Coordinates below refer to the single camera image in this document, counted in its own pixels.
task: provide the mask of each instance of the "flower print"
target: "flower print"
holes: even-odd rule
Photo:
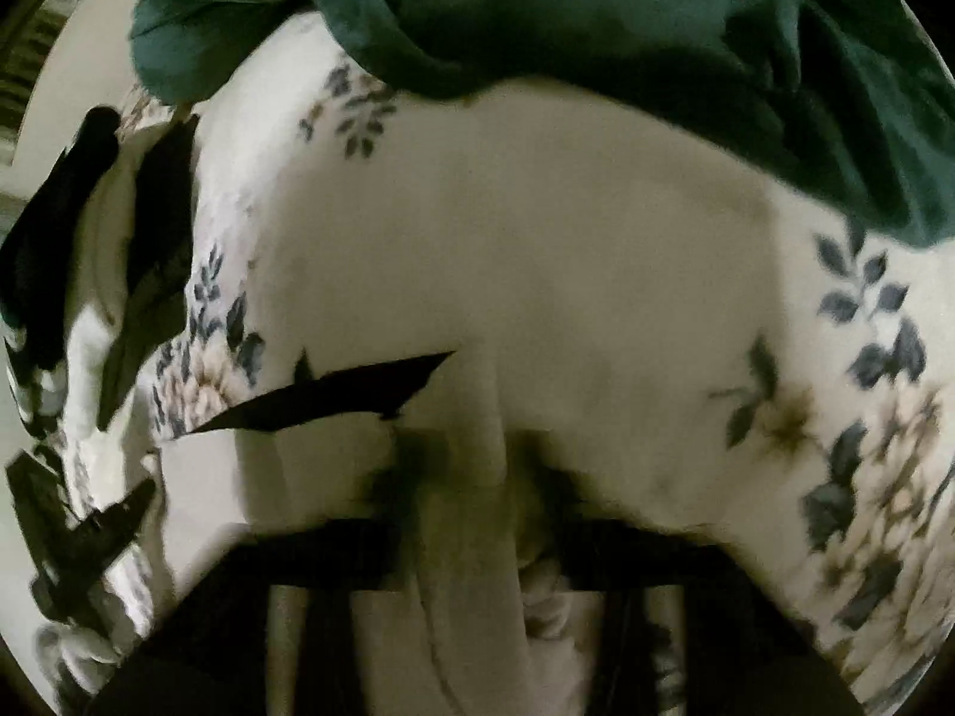
[[[927,661],[955,619],[955,516],[942,484],[929,495],[923,462],[937,444],[937,390],[899,385],[866,422],[851,478],[855,514],[810,555],[797,600],[865,702]]]
[[[767,453],[797,457],[806,447],[815,447],[813,392],[808,388],[780,388],[774,398],[756,408],[754,427],[763,437]]]
[[[161,439],[191,433],[223,411],[248,400],[261,368],[264,340],[247,331],[247,298],[242,292],[226,315],[213,317],[221,304],[216,282],[223,254],[213,248],[192,289],[189,325],[178,339],[159,349],[153,413]]]

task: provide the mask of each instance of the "green blanket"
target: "green blanket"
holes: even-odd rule
[[[395,88],[551,76],[901,241],[955,234],[955,87],[899,0],[140,0],[135,66],[165,102],[199,101],[303,6]]]

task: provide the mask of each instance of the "wall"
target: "wall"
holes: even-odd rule
[[[29,198],[96,104],[122,104],[135,83],[127,36],[135,0],[79,0],[37,81],[0,192]]]
[[[0,463],[6,465],[19,449],[30,447],[30,437],[16,414],[10,389],[0,385]],[[51,703],[53,691],[33,655],[33,635],[44,624],[30,596],[35,575],[30,553],[13,514],[7,475],[0,479],[0,633],[16,662],[41,696]]]

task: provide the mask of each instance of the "floral bedsheet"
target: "floral bedsheet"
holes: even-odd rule
[[[596,504],[722,542],[870,713],[904,700],[955,619],[951,245],[904,249],[572,88],[396,94],[316,14],[197,136],[156,441],[479,341],[500,419],[552,431]]]

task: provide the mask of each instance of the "leaf print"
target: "leaf print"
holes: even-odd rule
[[[342,97],[352,93],[352,82],[349,80],[349,71],[350,65],[346,57],[328,74],[328,79],[325,80],[325,88],[326,90],[331,90],[333,97]]]
[[[863,390],[871,390],[885,374],[891,356],[878,344],[866,344],[858,353],[855,363],[849,366],[856,384]]]
[[[729,422],[727,422],[726,425],[727,449],[732,449],[736,445],[741,444],[750,434],[750,430],[753,429],[753,420],[756,419],[756,409],[758,408],[758,401],[750,401],[750,403],[744,403],[743,406],[737,408],[737,410],[729,416]]]
[[[239,352],[236,353],[236,363],[245,371],[248,383],[255,387],[256,377],[261,370],[261,352],[266,347],[266,341],[254,331],[242,340]]]
[[[191,344],[186,344],[186,345],[183,347],[183,358],[180,359],[180,361],[181,361],[181,363],[180,363],[180,378],[183,379],[183,382],[188,382],[188,381],[189,381],[189,363],[190,363],[189,347],[191,347],[191,346],[192,346]]]
[[[899,285],[895,282],[882,287],[879,292],[879,301],[876,303],[876,310],[879,312],[898,312],[901,304],[908,295],[908,285]]]
[[[836,614],[836,621],[850,630],[858,630],[872,616],[885,597],[892,594],[901,573],[901,562],[891,554],[881,554],[865,568],[865,581],[848,605]]]
[[[173,363],[173,342],[166,341],[159,349],[159,360],[156,361],[156,377],[161,377],[162,373]]]
[[[858,302],[854,298],[842,291],[832,291],[823,297],[818,314],[832,317],[833,322],[841,325],[844,322],[852,322],[856,312]]]
[[[185,435],[185,422],[182,417],[175,414],[169,415],[169,427],[173,431],[173,438],[178,439]]]
[[[852,476],[856,473],[862,458],[858,447],[868,433],[861,420],[856,420],[839,435],[829,452],[829,478],[840,487],[852,489]]]
[[[849,268],[845,265],[845,258],[842,258],[842,250],[839,250],[839,244],[831,236],[815,234],[815,255],[818,255],[820,263],[836,277],[848,279]]]
[[[748,361],[753,378],[759,385],[759,391],[763,398],[772,400],[780,383],[780,370],[777,368],[777,362],[772,357],[772,352],[766,344],[766,338],[760,334],[753,341],[753,346],[748,352]]]
[[[369,101],[368,96],[352,97],[352,99],[348,100],[347,102],[345,102],[345,104],[342,105],[342,109],[356,110],[356,109],[359,109],[360,107],[365,107],[366,104],[368,104],[368,101]]]
[[[846,223],[846,232],[849,236],[849,253],[852,260],[856,260],[865,245],[865,227],[858,220],[850,218]]]
[[[205,314],[207,313],[207,307],[205,304],[202,305],[202,309],[199,310],[199,317],[196,319],[196,336],[199,337],[202,341],[206,341],[209,338],[209,332],[207,330],[207,323],[205,322]]]
[[[869,258],[862,268],[862,279],[866,285],[874,285],[885,274],[885,268],[888,266],[888,255],[883,251],[874,258]]]
[[[856,496],[851,489],[835,482],[819,485],[804,495],[799,505],[814,552],[824,551],[833,533],[844,534],[856,514]]]
[[[309,363],[309,355],[302,350],[302,357],[299,358],[298,363],[295,363],[292,381],[295,384],[302,384],[302,382],[311,382],[313,379],[315,379],[315,374],[312,371],[312,364]]]
[[[948,467],[948,473],[942,478],[942,481],[939,482],[939,486],[935,487],[935,491],[932,494],[932,499],[928,503],[928,518],[932,519],[933,514],[935,514],[935,509],[939,505],[939,501],[942,500],[942,494],[947,490],[948,485],[951,484],[952,479],[955,479],[955,459],[952,459],[951,466]]]
[[[899,370],[908,372],[912,382],[918,382],[925,371],[925,345],[919,337],[919,330],[908,317],[899,324],[899,335],[892,348],[892,358]]]
[[[235,352],[245,336],[245,291],[237,296],[226,315],[226,342]]]
[[[159,427],[162,427],[166,424],[166,414],[162,410],[162,399],[159,398],[159,390],[156,390],[155,385],[153,385],[153,403],[156,405],[156,422],[159,423]]]

